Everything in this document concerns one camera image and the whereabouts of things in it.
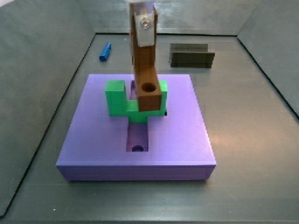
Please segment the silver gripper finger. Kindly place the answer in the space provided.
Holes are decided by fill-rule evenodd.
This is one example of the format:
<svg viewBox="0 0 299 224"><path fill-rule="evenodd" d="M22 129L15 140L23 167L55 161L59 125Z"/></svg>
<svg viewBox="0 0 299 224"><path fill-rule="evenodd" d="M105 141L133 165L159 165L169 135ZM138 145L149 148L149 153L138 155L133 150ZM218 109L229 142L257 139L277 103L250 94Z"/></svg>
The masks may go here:
<svg viewBox="0 0 299 224"><path fill-rule="evenodd" d="M155 44L155 14L146 7L135 12L137 42L139 47Z"/></svg>

